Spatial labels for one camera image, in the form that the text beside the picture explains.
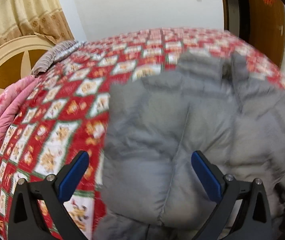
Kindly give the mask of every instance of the beige curtain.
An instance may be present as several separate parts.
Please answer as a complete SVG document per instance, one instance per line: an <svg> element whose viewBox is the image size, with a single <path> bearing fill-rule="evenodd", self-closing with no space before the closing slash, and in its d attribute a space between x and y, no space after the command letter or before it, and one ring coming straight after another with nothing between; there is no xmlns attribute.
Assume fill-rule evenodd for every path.
<svg viewBox="0 0 285 240"><path fill-rule="evenodd" d="M0 0L0 45L38 33L55 44L73 39L59 0Z"/></svg>

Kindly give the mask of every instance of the metal bolt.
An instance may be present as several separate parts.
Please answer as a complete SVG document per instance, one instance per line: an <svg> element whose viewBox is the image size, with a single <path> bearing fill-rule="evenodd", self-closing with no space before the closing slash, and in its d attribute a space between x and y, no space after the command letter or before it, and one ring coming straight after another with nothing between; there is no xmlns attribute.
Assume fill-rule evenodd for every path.
<svg viewBox="0 0 285 240"><path fill-rule="evenodd" d="M232 176L231 174L226 174L226 175L225 175L225 178L226 178L226 180L228 180L228 181L234 180L234 176Z"/></svg>
<svg viewBox="0 0 285 240"><path fill-rule="evenodd" d="M256 178L255 182L256 182L256 184L261 185L262 184L262 179L261 178Z"/></svg>
<svg viewBox="0 0 285 240"><path fill-rule="evenodd" d="M25 179L19 179L18 184L23 185L25 183L25 181L26 181Z"/></svg>
<svg viewBox="0 0 285 240"><path fill-rule="evenodd" d="M53 181L55 179L55 175L54 174L49 174L47 177L46 177L46 180L47 181Z"/></svg>

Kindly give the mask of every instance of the wooden headboard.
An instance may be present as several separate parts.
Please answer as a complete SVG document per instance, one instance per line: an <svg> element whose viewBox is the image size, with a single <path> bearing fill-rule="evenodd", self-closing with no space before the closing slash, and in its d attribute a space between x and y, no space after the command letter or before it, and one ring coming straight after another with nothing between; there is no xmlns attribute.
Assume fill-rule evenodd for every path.
<svg viewBox="0 0 285 240"><path fill-rule="evenodd" d="M19 79L30 75L37 60L54 44L46 38L29 35L0 46L0 94Z"/></svg>

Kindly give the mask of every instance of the bedspread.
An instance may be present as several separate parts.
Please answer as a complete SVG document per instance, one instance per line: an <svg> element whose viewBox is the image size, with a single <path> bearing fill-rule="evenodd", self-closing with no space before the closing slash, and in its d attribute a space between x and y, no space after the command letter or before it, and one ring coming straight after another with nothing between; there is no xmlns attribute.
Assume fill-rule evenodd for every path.
<svg viewBox="0 0 285 240"><path fill-rule="evenodd" d="M229 57L236 50L246 57L252 76L285 89L285 78L277 67L229 32L161 28L86 43L41 76L0 144L0 233L4 239L17 181L39 181L56 174L79 150L89 153L90 165L64 205L91 238L105 214L100 189L110 84L173 69L186 49L217 57ZM50 231L59 237L43 202L40 208Z"/></svg>

